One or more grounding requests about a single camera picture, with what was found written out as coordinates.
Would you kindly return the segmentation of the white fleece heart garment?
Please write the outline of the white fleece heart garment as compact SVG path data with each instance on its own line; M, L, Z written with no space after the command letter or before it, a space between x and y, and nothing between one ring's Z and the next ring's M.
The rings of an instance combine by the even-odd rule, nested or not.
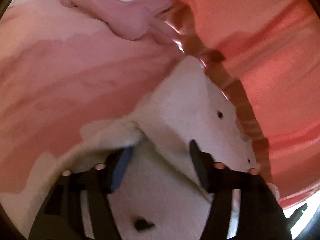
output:
M85 124L80 134L81 141L60 157L42 150L32 158L26 151L5 165L15 182L31 165L24 189L1 192L1 205L22 235L29 235L63 170L88 170L116 148L135 147L120 188L109 198L123 239L199 239L212 196L193 168L191 140L233 170L257 167L251 139L242 131L234 105L193 57L181 61L132 113Z

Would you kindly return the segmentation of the pink bed blanket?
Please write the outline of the pink bed blanket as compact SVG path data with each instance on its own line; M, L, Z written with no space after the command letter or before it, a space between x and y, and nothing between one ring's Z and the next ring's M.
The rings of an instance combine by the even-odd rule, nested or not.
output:
M1 192L19 193L35 160L80 142L80 128L130 113L182 58L152 36L117 37L60 0L33 0L1 19Z

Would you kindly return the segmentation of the orange curtain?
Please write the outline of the orange curtain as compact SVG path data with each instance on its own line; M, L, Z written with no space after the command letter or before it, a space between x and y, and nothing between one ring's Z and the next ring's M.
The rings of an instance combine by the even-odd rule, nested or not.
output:
M236 107L291 207L319 189L319 0L174 0L158 15Z

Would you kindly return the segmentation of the pink pouch with white button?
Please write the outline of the pink pouch with white button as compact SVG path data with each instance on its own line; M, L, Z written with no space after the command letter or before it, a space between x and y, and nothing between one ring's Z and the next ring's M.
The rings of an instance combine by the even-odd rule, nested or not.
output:
M61 0L61 4L102 20L125 40L138 40L146 34L159 43L178 40L178 32L161 19L161 14L171 9L175 0Z

